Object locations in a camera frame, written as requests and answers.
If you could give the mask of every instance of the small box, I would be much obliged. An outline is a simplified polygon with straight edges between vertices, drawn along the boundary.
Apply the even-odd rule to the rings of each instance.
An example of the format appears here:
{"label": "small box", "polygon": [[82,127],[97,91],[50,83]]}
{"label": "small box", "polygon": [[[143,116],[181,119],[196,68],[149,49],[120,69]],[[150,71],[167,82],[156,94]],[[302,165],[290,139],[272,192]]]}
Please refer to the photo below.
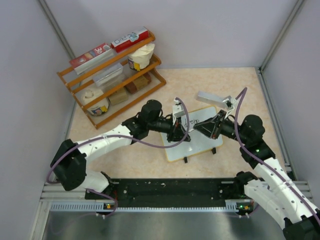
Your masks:
{"label": "small box", "polygon": [[111,47],[115,49],[117,53],[131,47],[132,45],[149,37],[148,29],[142,27],[129,34],[119,37],[117,40],[111,42]]}
{"label": "small box", "polygon": [[82,54],[69,61],[76,74],[81,74],[92,66],[110,58],[114,55],[114,51],[107,43],[102,43],[94,49]]}
{"label": "small box", "polygon": [[128,100],[128,94],[124,87],[109,96],[109,101],[112,105],[122,103],[126,100]]}
{"label": "small box", "polygon": [[125,88],[129,91],[129,93],[134,94],[137,91],[146,87],[149,83],[151,83],[151,76],[148,73],[145,73],[142,76],[125,85]]}

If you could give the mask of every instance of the white wall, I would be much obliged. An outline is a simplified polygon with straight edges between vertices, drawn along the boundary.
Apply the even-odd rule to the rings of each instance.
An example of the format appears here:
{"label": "white wall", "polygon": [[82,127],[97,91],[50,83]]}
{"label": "white wall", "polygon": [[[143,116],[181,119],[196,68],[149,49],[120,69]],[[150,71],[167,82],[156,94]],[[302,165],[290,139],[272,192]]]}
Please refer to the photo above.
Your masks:
{"label": "white wall", "polygon": [[73,106],[67,56],[35,0],[0,2],[0,239],[31,233]]}
{"label": "white wall", "polygon": [[307,0],[264,76],[290,161],[320,206],[320,1]]}
{"label": "white wall", "polygon": [[47,0],[76,55],[146,26],[163,68],[260,67],[296,0]]}

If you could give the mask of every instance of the orange wooden rack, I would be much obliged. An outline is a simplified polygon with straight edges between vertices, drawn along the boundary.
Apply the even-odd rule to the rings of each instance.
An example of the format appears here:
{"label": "orange wooden rack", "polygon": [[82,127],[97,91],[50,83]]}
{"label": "orange wooden rack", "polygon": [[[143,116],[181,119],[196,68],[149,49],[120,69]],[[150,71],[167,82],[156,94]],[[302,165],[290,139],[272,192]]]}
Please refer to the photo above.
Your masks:
{"label": "orange wooden rack", "polygon": [[[104,68],[110,66],[111,64],[119,61],[120,59],[124,58],[128,54],[133,53],[137,49],[141,48],[142,46],[144,46],[144,45],[146,45],[146,44],[148,44],[150,42],[153,42],[154,40],[156,40],[155,35],[151,31],[149,31],[149,37],[146,38],[145,40],[140,41],[137,44],[129,47],[128,49],[120,52],[116,56],[108,59],[106,62],[96,66],[95,68],[89,70],[88,72],[82,74],[81,76],[77,77],[76,79],[74,79],[74,80],[72,80],[70,82],[66,82],[66,80],[64,79],[64,76],[69,74],[69,73],[71,73],[74,70],[72,67],[68,67],[67,69],[65,69],[65,70],[63,70],[61,72],[57,72],[57,75],[59,76],[61,81],[64,83],[66,88],[69,90],[69,92],[74,97],[74,99],[77,102],[77,104],[80,106],[80,108],[83,110],[84,114],[88,117],[88,119],[90,120],[90,122],[93,124],[93,126],[96,129],[100,128],[101,126],[103,126],[104,124],[109,122],[110,120],[114,119],[119,114],[123,113],[124,111],[126,111],[129,108],[131,108],[133,105],[137,104],[138,102],[140,102],[141,100],[143,100],[144,98],[146,98],[147,96],[149,96],[150,94],[152,94],[153,92],[155,92],[156,90],[161,88],[162,86],[166,85],[166,83],[167,83],[166,80],[156,70],[156,66],[161,64],[160,58],[157,57],[155,54],[153,54],[151,59],[150,59],[150,63],[146,68],[142,69],[141,71],[137,71],[133,76],[130,76],[129,78],[127,78],[122,83],[118,84],[114,88],[112,88],[109,91],[105,92],[103,95],[97,97],[96,99],[94,99],[93,101],[87,103],[86,105],[83,105],[81,103],[81,101],[76,96],[76,93],[78,93],[81,90],[87,88],[88,86],[94,84],[95,82],[91,79],[91,80],[85,82],[84,84],[74,88],[74,89],[72,89],[72,87],[80,84],[83,80],[85,80],[87,78],[90,78],[92,75],[94,75],[98,71],[101,71],[102,69],[104,69]],[[121,64],[123,66],[126,65],[127,63],[128,63],[128,60],[124,60],[124,61],[121,62]],[[157,84],[156,86],[154,86],[153,88],[151,88],[150,90],[148,90],[147,92],[142,94],[141,96],[137,97],[136,99],[134,99],[133,101],[131,101],[130,103],[125,105],[124,107],[120,108],[118,111],[114,112],[113,114],[108,115],[108,111],[107,111],[105,113],[106,118],[101,120],[100,122],[96,123],[94,121],[93,118],[95,118],[95,117],[91,116],[88,113],[88,111],[87,111],[88,108],[90,108],[91,106],[93,106],[96,103],[100,102],[102,99],[107,98],[108,96],[110,96],[114,92],[118,91],[120,88],[123,88],[125,85],[131,83],[133,80],[139,78],[140,76],[142,76],[143,74],[145,74],[147,72],[150,72],[153,76],[155,76],[159,80],[159,84]]]}

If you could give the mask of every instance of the red box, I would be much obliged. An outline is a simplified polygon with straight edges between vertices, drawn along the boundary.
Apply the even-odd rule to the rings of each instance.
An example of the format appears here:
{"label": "red box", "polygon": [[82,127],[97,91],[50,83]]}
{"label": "red box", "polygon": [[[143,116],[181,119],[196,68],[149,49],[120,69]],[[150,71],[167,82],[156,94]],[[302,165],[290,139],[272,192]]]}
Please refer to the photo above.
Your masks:
{"label": "red box", "polygon": [[119,37],[117,40],[114,40],[113,42],[111,42],[111,47],[115,49],[117,53],[119,53],[148,37],[148,30],[145,27],[142,27],[127,35]]}
{"label": "red box", "polygon": [[97,62],[111,55],[111,48],[107,43],[102,43],[94,49],[69,61],[77,74],[81,74]]}

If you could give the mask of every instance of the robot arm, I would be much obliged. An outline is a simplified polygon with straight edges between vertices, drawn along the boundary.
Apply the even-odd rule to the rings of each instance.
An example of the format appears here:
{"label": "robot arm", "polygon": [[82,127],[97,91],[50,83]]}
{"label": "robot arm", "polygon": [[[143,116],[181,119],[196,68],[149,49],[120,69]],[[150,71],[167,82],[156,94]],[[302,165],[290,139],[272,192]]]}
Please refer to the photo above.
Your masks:
{"label": "robot arm", "polygon": [[[231,97],[221,98],[204,92],[199,92],[197,99],[221,106],[227,111],[220,110],[217,115],[195,124],[193,128],[211,139],[216,139],[222,134],[237,141],[235,123],[230,120],[229,116],[235,109],[233,103],[237,105],[238,101]],[[269,187],[263,186],[262,182],[251,172],[239,172],[234,178],[229,197],[236,199],[246,195],[255,200],[278,223],[287,240],[319,239],[320,226],[314,214],[320,217],[320,211],[300,192],[281,167],[274,152],[263,140],[265,128],[261,118],[256,115],[247,115],[241,125],[238,123],[236,125],[245,148],[275,170],[277,174],[240,148],[243,159],[267,182]]]}
{"label": "robot arm", "polygon": [[[114,149],[134,144],[136,141],[125,137],[141,140],[148,136],[149,131],[167,134],[168,142],[178,142],[183,139],[186,130],[181,123],[183,109],[179,103],[173,107],[173,114],[162,116],[162,105],[156,100],[149,100],[136,116],[125,120],[114,129],[96,136],[98,140],[86,143],[91,139],[72,142],[65,140],[58,149],[51,167],[71,148],[81,145],[68,154],[53,170],[57,179],[66,191],[81,187],[103,192],[110,184],[111,179],[104,172],[95,172],[87,169],[89,163],[107,154]],[[121,135],[125,137],[109,137],[110,135]],[[190,142],[188,135],[184,141]]]}

